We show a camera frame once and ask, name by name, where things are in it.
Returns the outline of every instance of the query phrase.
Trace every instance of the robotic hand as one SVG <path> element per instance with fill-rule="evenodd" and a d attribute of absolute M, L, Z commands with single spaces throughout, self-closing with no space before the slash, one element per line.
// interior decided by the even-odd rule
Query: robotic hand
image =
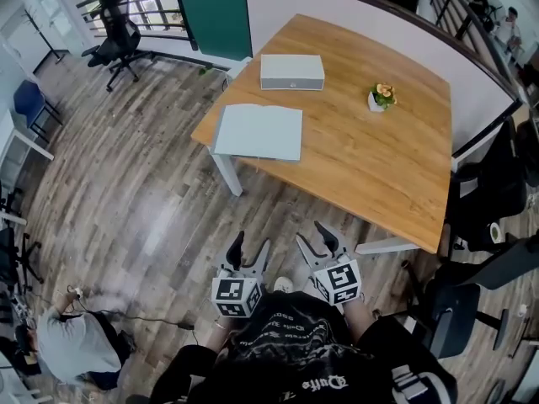
<path fill-rule="evenodd" d="M 316 253 L 300 233 L 296 242 L 303 258 L 312 270 L 314 285 L 331 306 L 354 300 L 360 296 L 361 276 L 357 261 L 352 258 L 344 235 L 334 227 L 314 222 L 331 254 Z"/>
<path fill-rule="evenodd" d="M 260 246 L 249 266 L 243 266 L 240 231 L 217 254 L 218 273 L 211 284 L 211 302 L 224 317 L 251 317 L 262 297 L 262 274 L 268 266 L 270 240 Z"/>

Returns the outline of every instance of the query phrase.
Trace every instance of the black chair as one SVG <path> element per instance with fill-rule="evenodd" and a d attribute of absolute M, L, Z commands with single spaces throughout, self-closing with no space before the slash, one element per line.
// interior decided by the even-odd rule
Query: black chair
<path fill-rule="evenodd" d="M 133 82 L 138 82 L 139 78 L 129 63 L 143 57 L 152 59 L 155 53 L 136 50 L 141 41 L 141 33 L 136 24 L 129 20 L 129 0 L 99 0 L 99 4 L 99 15 L 107 32 L 107 39 L 101 46 L 84 51 L 83 57 L 92 56 L 88 67 L 108 66 L 112 61 L 120 60 L 109 68 L 113 75 L 106 88 L 111 92 L 112 82 L 124 68 L 133 75 Z"/>
<path fill-rule="evenodd" d="M 509 312 L 503 309 L 496 318 L 478 311 L 479 286 L 498 289 L 539 267 L 539 232 L 531 238 L 517 240 L 508 235 L 507 239 L 510 242 L 497 244 L 497 252 L 483 263 L 444 263 L 425 287 L 410 263 L 403 262 L 418 303 L 414 305 L 410 299 L 408 309 L 393 316 L 407 314 L 414 318 L 418 323 L 414 336 L 436 358 L 461 354 L 476 320 L 497 331 L 493 350 L 500 347 Z"/>
<path fill-rule="evenodd" d="M 32 286 L 28 285 L 27 271 L 29 271 L 40 284 L 43 284 L 43 279 L 32 269 L 29 264 L 30 254 L 35 248 L 41 248 L 39 242 L 34 242 L 30 248 L 26 248 L 26 242 L 30 236 L 25 233 L 23 236 L 23 249 L 19 255 L 19 249 L 15 246 L 15 232 L 11 227 L 0 231 L 0 281 L 8 286 L 10 292 L 13 293 L 14 287 L 17 286 L 20 295 L 26 293 L 26 290 L 32 290 Z M 21 287 L 19 280 L 18 266 L 23 270 L 24 286 Z"/>
<path fill-rule="evenodd" d="M 18 215 L 20 217 L 20 212 L 13 209 L 13 202 L 15 201 L 18 194 L 22 194 L 23 190 L 15 188 L 12 193 L 9 193 L 5 198 L 2 192 L 2 181 L 0 181 L 0 211 L 5 212 L 6 214 Z"/>
<path fill-rule="evenodd" d="M 457 237 L 470 251 L 485 250 L 492 243 L 489 227 L 526 207 L 526 172 L 515 152 L 515 124 L 504 122 L 487 154 L 479 163 L 466 163 L 451 176 L 446 223 L 451 226 L 450 253 Z M 478 186 L 464 196 L 461 186 L 477 180 Z"/>

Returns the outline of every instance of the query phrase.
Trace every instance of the small potted plant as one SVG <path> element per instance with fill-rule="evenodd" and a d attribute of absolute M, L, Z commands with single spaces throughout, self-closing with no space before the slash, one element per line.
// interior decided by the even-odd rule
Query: small potted plant
<path fill-rule="evenodd" d="M 384 112 L 389 105 L 396 104 L 395 88 L 391 85 L 375 84 L 369 93 L 369 109 L 372 112 Z"/>

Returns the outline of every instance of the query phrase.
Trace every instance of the white flower pot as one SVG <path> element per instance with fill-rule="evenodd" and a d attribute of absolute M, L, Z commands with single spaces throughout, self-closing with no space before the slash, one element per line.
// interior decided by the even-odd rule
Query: white flower pot
<path fill-rule="evenodd" d="M 369 93 L 369 109 L 372 112 L 384 112 L 385 109 L 376 103 L 376 100 L 374 99 L 374 94 L 372 92 Z"/>

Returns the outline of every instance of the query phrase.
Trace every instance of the blue chair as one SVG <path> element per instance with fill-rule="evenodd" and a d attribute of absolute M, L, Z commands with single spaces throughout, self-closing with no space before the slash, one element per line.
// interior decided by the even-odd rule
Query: blue chair
<path fill-rule="evenodd" d="M 40 91 L 40 88 L 34 82 L 25 79 L 19 85 L 19 88 L 17 88 L 17 91 L 13 95 L 13 103 L 15 106 L 15 111 L 18 114 L 22 114 L 26 117 L 26 127 L 32 130 L 47 144 L 49 143 L 49 140 L 36 130 L 37 128 L 46 134 L 46 131 L 43 129 L 43 127 L 39 126 L 36 123 L 41 113 L 46 110 L 59 125 L 63 125 L 58 119 L 58 117 L 56 117 L 55 115 L 55 113 L 60 115 L 58 110 L 51 105 L 51 103 Z"/>

